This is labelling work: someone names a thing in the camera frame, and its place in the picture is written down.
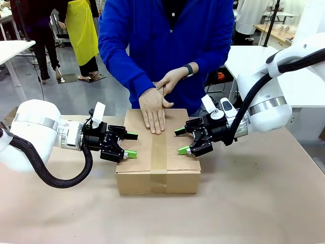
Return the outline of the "person in white coat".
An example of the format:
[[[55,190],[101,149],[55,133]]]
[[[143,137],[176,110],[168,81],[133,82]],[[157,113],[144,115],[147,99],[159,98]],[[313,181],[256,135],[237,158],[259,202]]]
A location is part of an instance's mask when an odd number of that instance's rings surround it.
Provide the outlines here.
[[[259,24],[269,0],[239,0],[236,16],[236,31],[244,35],[255,32],[255,24]]]

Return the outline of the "person in yellow apron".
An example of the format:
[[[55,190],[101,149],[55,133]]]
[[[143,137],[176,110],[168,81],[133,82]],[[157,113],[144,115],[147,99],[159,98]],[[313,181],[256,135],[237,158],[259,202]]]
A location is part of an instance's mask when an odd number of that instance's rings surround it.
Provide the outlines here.
[[[96,0],[57,0],[59,25],[68,31],[77,63],[79,80],[99,73],[96,57],[99,54],[94,19],[99,17]]]

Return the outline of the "dark floor board with sandals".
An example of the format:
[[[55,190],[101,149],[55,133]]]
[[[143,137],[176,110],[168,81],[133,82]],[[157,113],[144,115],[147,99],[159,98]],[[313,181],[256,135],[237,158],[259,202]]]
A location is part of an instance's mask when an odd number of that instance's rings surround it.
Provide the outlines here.
[[[99,80],[102,80],[106,78],[105,75],[100,74],[100,73],[96,73],[96,74],[89,74],[88,79],[86,80],[88,83],[93,83]]]

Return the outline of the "wooden workbench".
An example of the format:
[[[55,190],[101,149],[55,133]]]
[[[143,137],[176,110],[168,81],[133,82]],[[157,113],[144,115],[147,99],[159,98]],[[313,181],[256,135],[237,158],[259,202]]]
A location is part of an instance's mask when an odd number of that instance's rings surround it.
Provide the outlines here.
[[[262,45],[265,42],[265,38],[270,28],[270,24],[255,24],[255,29],[261,31],[261,37],[259,44]],[[280,46],[291,45],[292,40],[296,34],[297,28],[293,25],[276,24],[272,27],[268,45],[271,43],[278,44]]]

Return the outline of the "brown cardboard box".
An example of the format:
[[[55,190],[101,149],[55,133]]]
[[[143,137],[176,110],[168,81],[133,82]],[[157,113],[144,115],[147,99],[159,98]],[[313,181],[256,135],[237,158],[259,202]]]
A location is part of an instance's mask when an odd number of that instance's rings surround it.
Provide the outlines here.
[[[178,149],[189,146],[192,138],[176,136],[175,130],[182,128],[188,120],[185,109],[165,110],[167,145],[167,192],[165,194],[195,194],[198,191],[201,166],[192,155],[179,155]],[[124,140],[124,150],[137,152],[136,159],[127,159],[116,166],[116,179],[121,194],[152,194],[150,185],[151,145],[153,135],[144,125],[140,110],[126,112],[124,126],[138,134],[137,140]]]

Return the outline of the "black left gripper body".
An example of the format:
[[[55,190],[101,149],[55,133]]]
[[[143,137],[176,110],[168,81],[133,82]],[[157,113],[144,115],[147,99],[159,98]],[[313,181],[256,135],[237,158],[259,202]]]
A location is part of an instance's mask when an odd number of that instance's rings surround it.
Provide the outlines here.
[[[90,150],[100,151],[104,146],[117,145],[118,138],[108,138],[108,125],[101,122],[96,129],[92,128],[92,122],[84,125],[83,128],[83,143],[85,143]]]

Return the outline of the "small open cardboard box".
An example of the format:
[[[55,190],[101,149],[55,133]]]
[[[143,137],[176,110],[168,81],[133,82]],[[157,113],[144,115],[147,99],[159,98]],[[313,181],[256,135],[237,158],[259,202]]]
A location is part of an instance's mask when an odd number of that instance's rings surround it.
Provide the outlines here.
[[[5,122],[7,125],[11,125],[12,121],[14,120],[16,113],[18,110],[18,106],[14,107],[6,116],[5,116]]]

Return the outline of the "shiny floor plate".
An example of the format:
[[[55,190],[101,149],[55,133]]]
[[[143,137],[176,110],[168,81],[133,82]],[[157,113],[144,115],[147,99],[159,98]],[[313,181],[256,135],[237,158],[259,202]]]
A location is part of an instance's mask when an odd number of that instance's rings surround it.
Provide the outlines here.
[[[60,79],[57,79],[58,84],[67,84],[77,82],[78,78],[75,73],[73,74],[62,74]]]

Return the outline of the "person's right hand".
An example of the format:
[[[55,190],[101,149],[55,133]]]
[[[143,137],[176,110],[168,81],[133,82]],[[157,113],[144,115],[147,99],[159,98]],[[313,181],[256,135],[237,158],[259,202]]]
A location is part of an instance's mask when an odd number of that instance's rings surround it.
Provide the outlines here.
[[[152,134],[157,135],[166,128],[164,109],[174,105],[165,99],[163,91],[163,88],[150,88],[139,97],[145,126]]]

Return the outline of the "person's right forearm blue sleeve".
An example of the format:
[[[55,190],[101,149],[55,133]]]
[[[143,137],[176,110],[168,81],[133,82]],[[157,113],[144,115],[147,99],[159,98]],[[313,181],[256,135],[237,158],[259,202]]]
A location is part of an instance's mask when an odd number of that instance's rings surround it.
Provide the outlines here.
[[[125,48],[101,48],[100,55],[111,75],[136,99],[149,89],[156,90],[146,72],[135,64]]]

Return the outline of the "white table with leg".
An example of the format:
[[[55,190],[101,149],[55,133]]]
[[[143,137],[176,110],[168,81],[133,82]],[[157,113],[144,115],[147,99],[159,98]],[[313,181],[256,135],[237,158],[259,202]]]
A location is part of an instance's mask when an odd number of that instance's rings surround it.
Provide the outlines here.
[[[27,100],[23,88],[18,80],[16,72],[10,61],[13,57],[35,45],[35,41],[10,40],[0,41],[0,65],[5,65],[9,71],[14,87],[19,95],[21,102]]]

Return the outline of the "person in black clothes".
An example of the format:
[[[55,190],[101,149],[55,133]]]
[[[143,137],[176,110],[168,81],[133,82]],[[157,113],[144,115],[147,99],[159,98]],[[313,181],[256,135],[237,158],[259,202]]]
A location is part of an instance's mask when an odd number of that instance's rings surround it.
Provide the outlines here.
[[[37,58],[41,82],[45,84],[49,79],[46,53],[49,54],[51,67],[55,71],[56,78],[60,79],[59,61],[57,59],[55,40],[50,27],[50,16],[55,9],[54,0],[28,0],[28,22],[27,31],[31,40],[35,41],[33,47]],[[20,19],[16,9],[15,0],[9,0],[13,17],[20,26]]]

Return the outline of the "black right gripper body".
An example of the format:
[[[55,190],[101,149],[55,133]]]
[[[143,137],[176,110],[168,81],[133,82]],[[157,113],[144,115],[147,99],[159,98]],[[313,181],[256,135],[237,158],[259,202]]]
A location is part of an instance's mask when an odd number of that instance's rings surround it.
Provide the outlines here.
[[[220,119],[212,119],[211,116],[203,116],[205,136],[203,140],[209,142],[233,143],[234,137],[228,128],[228,120],[225,116]]]

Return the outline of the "person's left forearm blue sleeve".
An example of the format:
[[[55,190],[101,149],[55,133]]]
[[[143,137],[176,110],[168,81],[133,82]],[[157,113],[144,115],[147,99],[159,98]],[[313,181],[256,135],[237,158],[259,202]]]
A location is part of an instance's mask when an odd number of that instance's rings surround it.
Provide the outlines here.
[[[197,73],[210,73],[225,64],[228,59],[230,46],[222,48],[213,48],[209,51],[203,52],[198,58],[192,62],[198,66]]]

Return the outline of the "brown packing tape strip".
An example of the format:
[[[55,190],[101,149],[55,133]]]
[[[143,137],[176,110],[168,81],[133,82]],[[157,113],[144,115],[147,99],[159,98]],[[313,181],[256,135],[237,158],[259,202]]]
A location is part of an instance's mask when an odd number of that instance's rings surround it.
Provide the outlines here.
[[[167,145],[166,133],[153,135],[151,145],[150,185],[153,194],[167,192]]]

